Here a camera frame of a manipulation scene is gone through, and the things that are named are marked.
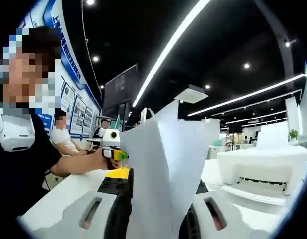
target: person sitting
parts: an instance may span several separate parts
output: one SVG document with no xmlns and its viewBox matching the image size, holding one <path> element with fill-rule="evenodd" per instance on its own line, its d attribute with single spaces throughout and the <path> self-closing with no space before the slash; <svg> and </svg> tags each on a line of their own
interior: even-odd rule
<svg viewBox="0 0 307 239">
<path fill-rule="evenodd" d="M 101 126 L 98 127 L 98 128 L 95 130 L 94 135 L 93 135 L 93 138 L 100 138 L 100 137 L 99 137 L 99 130 L 100 130 L 101 128 L 108 129 L 108 128 L 110 127 L 110 122 L 109 122 L 108 120 L 106 120 L 106 119 L 103 119 L 103 120 L 101 120 L 101 124 L 100 124 L 100 125 L 101 125 Z"/>
<path fill-rule="evenodd" d="M 81 149 L 70 137 L 66 122 L 69 116 L 65 111 L 55 110 L 55 127 L 50 132 L 50 138 L 62 155 L 82 156 L 87 151 Z"/>
</svg>

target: yellow label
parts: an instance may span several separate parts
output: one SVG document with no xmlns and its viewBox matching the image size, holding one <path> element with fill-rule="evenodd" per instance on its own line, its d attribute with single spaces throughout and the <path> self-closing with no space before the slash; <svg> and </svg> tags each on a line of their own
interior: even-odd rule
<svg viewBox="0 0 307 239">
<path fill-rule="evenodd" d="M 107 178 L 122 178 L 122 179 L 128 179 L 129 178 L 129 172 L 130 168 L 120 168 L 116 169 L 109 174 L 107 174 Z"/>
</svg>

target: man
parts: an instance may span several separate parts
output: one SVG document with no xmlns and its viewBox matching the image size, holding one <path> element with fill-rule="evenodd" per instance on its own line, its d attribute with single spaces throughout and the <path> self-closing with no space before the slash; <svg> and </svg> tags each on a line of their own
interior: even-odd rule
<svg viewBox="0 0 307 239">
<path fill-rule="evenodd" d="M 35 135 L 27 150 L 9 152 L 3 147 L 0 134 L 0 215 L 4 218 L 24 214 L 44 196 L 42 184 L 48 170 L 66 176 L 107 169 L 101 148 L 89 155 L 62 156 L 49 141 L 35 109 L 29 108 L 29 97 L 35 97 L 35 89 L 48 77 L 48 72 L 54 71 L 55 59 L 61 57 L 60 40 L 60 33 L 52 28 L 30 29 L 9 60 L 0 61 L 0 69 L 8 69 L 0 74 L 0 109 L 3 108 L 3 115 L 21 112 L 30 117 Z"/>
<path fill-rule="evenodd" d="M 110 127 L 110 122 L 106 119 L 100 121 L 100 126 L 104 129 L 108 129 Z"/>
<path fill-rule="evenodd" d="M 108 129 L 110 128 L 110 122 L 106 119 L 103 119 L 100 121 L 100 127 L 98 127 L 95 132 L 94 132 L 94 135 L 93 135 L 93 138 L 100 138 L 99 137 L 99 130 L 103 128 L 103 129 Z"/>
<path fill-rule="evenodd" d="M 70 137 L 67 131 L 68 117 L 65 111 L 55 109 L 55 127 L 50 132 L 50 138 L 62 155 L 82 156 L 87 151 L 81 149 Z"/>
</svg>

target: black shirt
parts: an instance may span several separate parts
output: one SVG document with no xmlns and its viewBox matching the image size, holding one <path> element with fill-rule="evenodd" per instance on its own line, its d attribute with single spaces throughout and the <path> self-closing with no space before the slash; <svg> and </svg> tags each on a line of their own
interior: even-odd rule
<svg viewBox="0 0 307 239">
<path fill-rule="evenodd" d="M 35 129 L 31 148 L 6 152 L 0 143 L 0 209 L 5 207 L 4 214 L 11 217 L 24 214 L 42 197 L 44 174 L 61 158 L 40 117 L 30 114 Z"/>
</svg>

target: display board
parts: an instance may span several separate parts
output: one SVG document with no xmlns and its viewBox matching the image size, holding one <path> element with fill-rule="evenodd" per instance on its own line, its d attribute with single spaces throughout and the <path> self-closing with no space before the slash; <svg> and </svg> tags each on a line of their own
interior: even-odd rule
<svg viewBox="0 0 307 239">
<path fill-rule="evenodd" d="M 19 28 L 35 28 L 46 25 L 61 31 L 61 62 L 55 65 L 55 96 L 60 96 L 61 108 L 70 115 L 68 131 L 72 137 L 89 137 L 92 119 L 99 115 L 101 108 L 88 87 L 78 65 L 66 31 L 61 0 L 41 0 L 25 16 Z M 41 109 L 36 112 L 41 117 L 45 130 L 54 125 L 54 115 L 43 114 Z"/>
</svg>

